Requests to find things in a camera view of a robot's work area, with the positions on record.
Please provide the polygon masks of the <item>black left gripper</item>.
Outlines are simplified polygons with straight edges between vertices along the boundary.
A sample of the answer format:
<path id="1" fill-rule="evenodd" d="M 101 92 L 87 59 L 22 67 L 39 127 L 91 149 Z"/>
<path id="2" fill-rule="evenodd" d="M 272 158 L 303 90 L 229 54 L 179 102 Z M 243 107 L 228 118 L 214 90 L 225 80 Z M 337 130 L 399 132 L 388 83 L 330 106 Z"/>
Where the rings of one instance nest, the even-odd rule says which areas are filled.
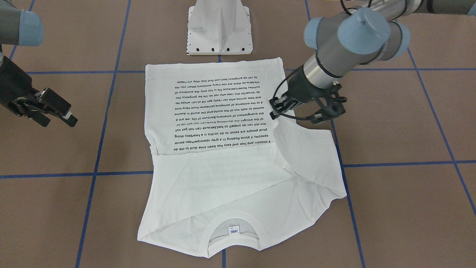
<path id="1" fill-rule="evenodd" d="M 331 81 L 331 85 L 326 88 L 316 87 L 305 76 L 303 69 L 297 69 L 289 74 L 276 88 L 279 90 L 281 85 L 287 84 L 288 90 L 281 95 L 280 98 L 276 96 L 275 92 L 273 98 L 269 100 L 272 107 L 270 117 L 272 120 L 280 116 L 300 120 L 310 121 L 311 123 L 322 123 L 339 117 L 346 111 L 343 103 L 347 99 L 340 96 L 338 91 L 342 88 L 337 81 Z M 299 105 L 316 102 L 319 110 L 307 117 L 295 117 L 286 114 L 287 111 L 294 110 Z"/>

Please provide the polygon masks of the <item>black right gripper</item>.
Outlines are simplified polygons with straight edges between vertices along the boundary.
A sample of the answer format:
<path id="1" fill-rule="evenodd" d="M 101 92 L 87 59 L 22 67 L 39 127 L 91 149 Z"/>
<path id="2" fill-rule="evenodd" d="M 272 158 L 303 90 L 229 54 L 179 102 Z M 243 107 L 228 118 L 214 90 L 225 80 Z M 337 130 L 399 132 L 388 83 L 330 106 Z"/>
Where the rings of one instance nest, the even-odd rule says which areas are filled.
<path id="1" fill-rule="evenodd" d="M 18 117 L 29 118 L 42 127 L 47 127 L 50 119 L 43 113 L 32 110 L 39 105 L 39 102 L 41 108 L 58 115 L 65 115 L 61 117 L 61 120 L 69 127 L 75 127 L 78 119 L 72 113 L 68 113 L 71 104 L 51 88 L 45 88 L 39 92 L 32 87 L 31 83 L 32 78 L 27 73 L 7 56 L 2 57 L 0 70 L 1 105 Z"/>

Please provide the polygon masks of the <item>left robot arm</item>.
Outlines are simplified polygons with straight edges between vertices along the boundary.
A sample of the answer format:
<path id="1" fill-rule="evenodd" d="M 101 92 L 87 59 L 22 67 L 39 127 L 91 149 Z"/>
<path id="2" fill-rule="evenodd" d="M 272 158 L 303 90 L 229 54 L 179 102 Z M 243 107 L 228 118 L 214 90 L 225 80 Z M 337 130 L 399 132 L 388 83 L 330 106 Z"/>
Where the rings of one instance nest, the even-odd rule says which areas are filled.
<path id="1" fill-rule="evenodd" d="M 287 112 L 316 102 L 319 109 L 295 120 L 320 124 L 345 113 L 346 98 L 338 93 L 340 78 L 355 66 L 388 61 L 405 52 L 408 28 L 396 22 L 413 13 L 475 15 L 474 0 L 368 0 L 332 17 L 315 17 L 305 27 L 304 41 L 315 53 L 283 80 L 288 89 L 269 101 L 271 118 L 291 118 Z"/>

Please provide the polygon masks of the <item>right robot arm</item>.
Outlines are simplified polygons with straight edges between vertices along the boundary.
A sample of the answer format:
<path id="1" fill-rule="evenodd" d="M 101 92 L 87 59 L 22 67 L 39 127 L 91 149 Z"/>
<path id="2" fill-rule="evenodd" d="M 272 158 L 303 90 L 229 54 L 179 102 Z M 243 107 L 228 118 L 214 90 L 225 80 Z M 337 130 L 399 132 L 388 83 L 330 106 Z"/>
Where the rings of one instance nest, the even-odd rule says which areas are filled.
<path id="1" fill-rule="evenodd" d="M 19 10 L 10 0 L 0 5 L 0 42 L 7 45 L 39 46 L 43 42 L 43 23 L 37 13 Z M 36 90 L 32 78 L 11 59 L 0 58 L 0 103 L 18 117 L 48 126 L 48 114 L 74 127 L 78 119 L 70 112 L 71 104 L 54 90 Z"/>

